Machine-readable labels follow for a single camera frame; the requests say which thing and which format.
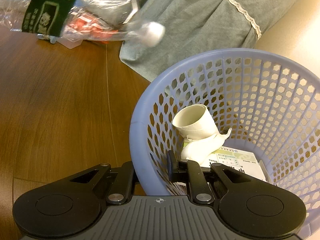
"white bottle cap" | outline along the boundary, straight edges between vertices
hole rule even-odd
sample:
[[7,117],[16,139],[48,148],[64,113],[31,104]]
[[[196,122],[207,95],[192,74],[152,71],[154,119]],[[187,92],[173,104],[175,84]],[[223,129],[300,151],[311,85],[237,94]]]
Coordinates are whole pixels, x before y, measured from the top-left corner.
[[146,24],[146,32],[139,40],[148,47],[156,46],[164,36],[165,27],[160,23],[150,22]]

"lace trim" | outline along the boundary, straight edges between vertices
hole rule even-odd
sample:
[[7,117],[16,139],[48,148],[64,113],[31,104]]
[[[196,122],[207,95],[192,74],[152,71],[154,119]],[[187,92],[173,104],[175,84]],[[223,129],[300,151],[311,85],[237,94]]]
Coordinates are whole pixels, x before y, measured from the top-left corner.
[[240,3],[236,2],[235,0],[228,0],[231,4],[233,4],[239,12],[241,12],[244,17],[251,23],[252,27],[256,30],[258,39],[261,37],[261,30],[260,26],[256,24],[255,20],[248,14],[246,10],[242,8]]

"black circular pad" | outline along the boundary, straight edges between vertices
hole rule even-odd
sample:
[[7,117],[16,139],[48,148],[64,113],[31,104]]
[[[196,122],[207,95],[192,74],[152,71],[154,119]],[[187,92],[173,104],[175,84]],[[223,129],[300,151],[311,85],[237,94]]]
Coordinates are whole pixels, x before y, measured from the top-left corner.
[[236,232],[261,239],[296,233],[306,217],[306,207],[299,197],[254,178],[250,182],[229,183],[218,212]]
[[17,199],[12,213],[19,228],[39,238],[62,238],[89,227],[100,214],[98,198],[77,188],[50,184],[31,190]]
[[72,206],[71,198],[58,194],[42,197],[36,203],[37,210],[48,216],[62,215],[68,212]]
[[258,216],[272,217],[283,210],[283,203],[276,197],[258,195],[247,200],[247,208]]

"crosshair marking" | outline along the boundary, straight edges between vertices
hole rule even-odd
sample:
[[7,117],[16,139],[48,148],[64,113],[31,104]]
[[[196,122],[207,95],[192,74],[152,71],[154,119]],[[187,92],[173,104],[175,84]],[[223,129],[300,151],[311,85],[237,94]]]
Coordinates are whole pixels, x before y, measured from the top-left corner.
[[163,201],[165,201],[164,199],[162,198],[157,198],[155,201],[157,201],[159,204],[161,204]]

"green label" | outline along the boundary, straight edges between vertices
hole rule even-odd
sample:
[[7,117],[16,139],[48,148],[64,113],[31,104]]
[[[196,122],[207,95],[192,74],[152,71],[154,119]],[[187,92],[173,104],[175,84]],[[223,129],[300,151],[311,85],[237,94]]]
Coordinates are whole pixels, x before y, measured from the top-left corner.
[[60,36],[64,22],[76,0],[31,0],[22,31]]

